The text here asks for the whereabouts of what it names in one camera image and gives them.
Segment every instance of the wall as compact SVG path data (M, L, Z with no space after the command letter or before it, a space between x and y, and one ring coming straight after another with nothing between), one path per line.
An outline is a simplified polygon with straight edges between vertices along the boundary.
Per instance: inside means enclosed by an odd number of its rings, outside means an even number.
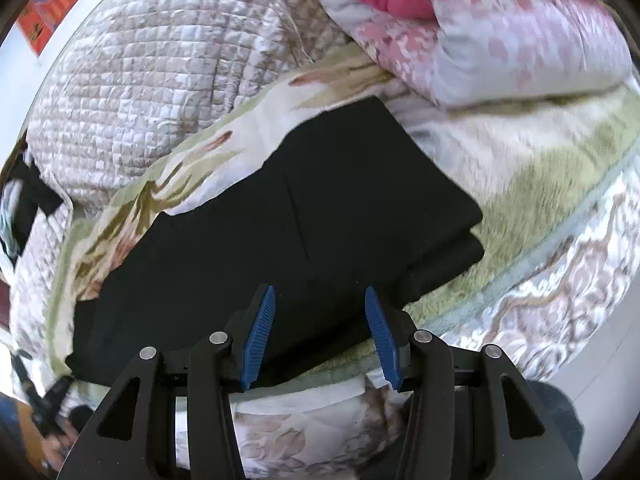
M78 0L38 58L17 25L0 45L0 167L14 148L34 98L53 62L102 0Z

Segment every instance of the pink floral fabric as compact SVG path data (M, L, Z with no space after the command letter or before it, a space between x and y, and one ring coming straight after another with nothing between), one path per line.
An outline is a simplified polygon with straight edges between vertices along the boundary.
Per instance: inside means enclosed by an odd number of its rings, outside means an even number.
M385 15L357 27L353 38L378 65L428 95L439 30L435 20L418 23Z
M595 0L431 0L437 19L421 21L320 1L375 62L445 108L603 90L632 69Z
M422 93L444 107L602 90L631 72L624 36L594 0L432 2L441 30Z

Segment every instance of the bed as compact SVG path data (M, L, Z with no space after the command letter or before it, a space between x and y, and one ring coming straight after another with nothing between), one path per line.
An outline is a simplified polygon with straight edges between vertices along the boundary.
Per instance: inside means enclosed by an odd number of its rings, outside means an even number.
M367 95L382 99L485 214L474 232L484 260L409 305L416 324L463 348L495 342L530 379L569 362L638 270L635 79L599 94L446 113L348 43L317 0L249 1L104 0L41 88L27 140L63 205L36 217L15 269L11 328L42 382L66 369L72 300L98 294L160 210L199 206L259 168L292 126ZM198 21L203 8L220 6L228 6L225 23ZM156 14L183 21L150 22ZM207 34L224 38L217 49ZM164 208L161 195L142 192L145 183L169 192L171 169L189 154L209 156L227 129L245 133L217 145L204 166L182 166L202 183L177 204ZM143 213L124 214L131 204ZM78 273L80 265L90 272ZM232 399L248 476L352 469L395 440L406 397L388 387L372 350L364 343ZM104 393L79 384L68 407L95 406ZM178 461L187 466L184 406L176 421Z

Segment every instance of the black cloth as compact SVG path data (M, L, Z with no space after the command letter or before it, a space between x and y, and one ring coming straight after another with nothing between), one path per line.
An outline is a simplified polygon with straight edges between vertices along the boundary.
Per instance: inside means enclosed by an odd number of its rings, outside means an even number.
M480 220L379 99L324 112L219 197L161 214L100 297L76 304L67 363L110 385L145 346L222 330L264 282L276 317L257 383L277 384L369 336L368 285L402 307L479 261Z
M9 179L22 181L22 189L12 218L12 235L18 244L18 255L21 255L31 234L31 227L36 218L38 208L45 215L53 214L62 204L60 196L40 179L40 170L35 162L27 166L22 155L19 155L9 173ZM6 252L4 242L2 250Z
M94 414L94 410L89 408L86 404L74 407L68 414L67 419L71 426L80 433L84 430L84 427L89 422L89 419Z

